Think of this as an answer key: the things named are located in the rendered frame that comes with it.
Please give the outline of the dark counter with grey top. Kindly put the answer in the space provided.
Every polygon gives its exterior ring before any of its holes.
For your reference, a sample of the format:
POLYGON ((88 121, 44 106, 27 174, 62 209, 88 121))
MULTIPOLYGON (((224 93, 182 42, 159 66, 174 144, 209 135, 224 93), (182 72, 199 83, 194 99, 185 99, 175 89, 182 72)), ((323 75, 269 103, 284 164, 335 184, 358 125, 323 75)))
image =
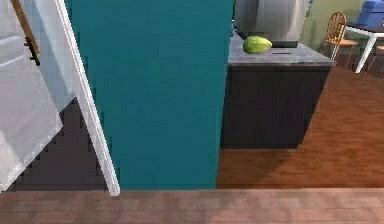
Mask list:
POLYGON ((297 147, 334 65, 303 44, 247 54, 243 39, 234 34, 229 45, 221 147, 297 147))

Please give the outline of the white room door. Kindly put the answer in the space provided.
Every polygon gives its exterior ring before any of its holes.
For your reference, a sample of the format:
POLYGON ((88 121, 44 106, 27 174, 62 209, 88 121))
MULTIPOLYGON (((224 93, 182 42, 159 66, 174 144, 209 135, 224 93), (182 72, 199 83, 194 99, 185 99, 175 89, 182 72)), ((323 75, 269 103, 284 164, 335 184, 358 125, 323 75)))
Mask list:
POLYGON ((0 193, 9 189, 62 128, 39 66, 21 0, 0 0, 0 193))

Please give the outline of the blue box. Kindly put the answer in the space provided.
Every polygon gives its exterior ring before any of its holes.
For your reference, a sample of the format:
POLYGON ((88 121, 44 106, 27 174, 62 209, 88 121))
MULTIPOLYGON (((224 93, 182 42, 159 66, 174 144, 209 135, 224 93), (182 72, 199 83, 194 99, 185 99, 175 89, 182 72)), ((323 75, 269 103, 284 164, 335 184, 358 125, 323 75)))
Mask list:
POLYGON ((366 0, 356 20, 358 26, 376 28, 384 26, 384 0, 366 0))

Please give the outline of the green lettuce head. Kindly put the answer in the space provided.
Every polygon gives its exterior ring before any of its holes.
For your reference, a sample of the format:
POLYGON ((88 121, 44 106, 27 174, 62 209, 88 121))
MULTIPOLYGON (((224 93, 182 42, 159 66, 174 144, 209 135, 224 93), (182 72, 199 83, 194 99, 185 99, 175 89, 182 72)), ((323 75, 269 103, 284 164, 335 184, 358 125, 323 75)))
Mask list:
POLYGON ((272 47, 272 43, 260 36, 249 36, 243 42, 243 50, 247 54, 261 54, 272 47))

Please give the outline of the silver fridge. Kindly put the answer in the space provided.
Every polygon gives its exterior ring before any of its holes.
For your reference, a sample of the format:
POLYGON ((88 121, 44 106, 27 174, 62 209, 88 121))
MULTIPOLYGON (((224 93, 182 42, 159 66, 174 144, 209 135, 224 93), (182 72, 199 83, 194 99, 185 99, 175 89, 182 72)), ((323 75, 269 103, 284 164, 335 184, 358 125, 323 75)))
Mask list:
POLYGON ((273 48, 296 48, 309 0, 235 0, 233 25, 243 39, 259 36, 273 48))

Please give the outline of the wooden round-back chair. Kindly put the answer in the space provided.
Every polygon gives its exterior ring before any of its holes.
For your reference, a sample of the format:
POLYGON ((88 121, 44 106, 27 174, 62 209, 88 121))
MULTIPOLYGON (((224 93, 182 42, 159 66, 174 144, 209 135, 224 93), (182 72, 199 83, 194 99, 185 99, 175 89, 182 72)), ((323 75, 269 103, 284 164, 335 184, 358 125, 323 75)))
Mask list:
POLYGON ((349 47, 350 51, 348 54, 347 62, 345 67, 348 67, 354 48, 358 45, 357 42, 353 40, 348 40, 344 38, 344 33, 347 25, 347 18, 343 12, 333 13, 327 23, 326 35, 324 38, 324 46, 326 48, 328 45, 333 46, 333 51, 331 54, 331 59, 336 60, 338 56, 339 49, 341 47, 349 47))

